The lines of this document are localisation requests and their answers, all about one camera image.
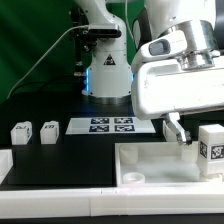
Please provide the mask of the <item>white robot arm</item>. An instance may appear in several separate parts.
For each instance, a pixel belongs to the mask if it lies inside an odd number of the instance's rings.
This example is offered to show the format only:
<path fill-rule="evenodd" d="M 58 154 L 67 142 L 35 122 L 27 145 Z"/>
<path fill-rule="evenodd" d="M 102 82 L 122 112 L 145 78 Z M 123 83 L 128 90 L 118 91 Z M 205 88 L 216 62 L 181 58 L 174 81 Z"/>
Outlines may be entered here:
<path fill-rule="evenodd" d="M 133 24 L 136 55 L 127 61 L 126 25 L 109 13 L 110 0 L 74 0 L 94 38 L 84 95 L 99 103 L 132 101 L 141 120 L 163 118 L 182 144 L 185 114 L 224 108 L 224 56 L 214 34 L 216 0 L 144 0 Z"/>

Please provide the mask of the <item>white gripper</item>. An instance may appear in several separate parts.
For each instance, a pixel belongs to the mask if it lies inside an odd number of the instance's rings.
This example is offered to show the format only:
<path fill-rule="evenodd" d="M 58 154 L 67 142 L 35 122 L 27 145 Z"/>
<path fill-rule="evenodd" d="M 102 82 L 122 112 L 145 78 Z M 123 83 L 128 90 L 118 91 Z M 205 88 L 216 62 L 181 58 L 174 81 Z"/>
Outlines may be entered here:
<path fill-rule="evenodd" d="M 214 62 L 213 68 L 193 71 L 183 71 L 175 59 L 143 64 L 131 88 L 135 116 L 140 120 L 165 116 L 178 144 L 190 145 L 190 132 L 179 123 L 179 113 L 224 108 L 224 58 L 216 58 Z"/>

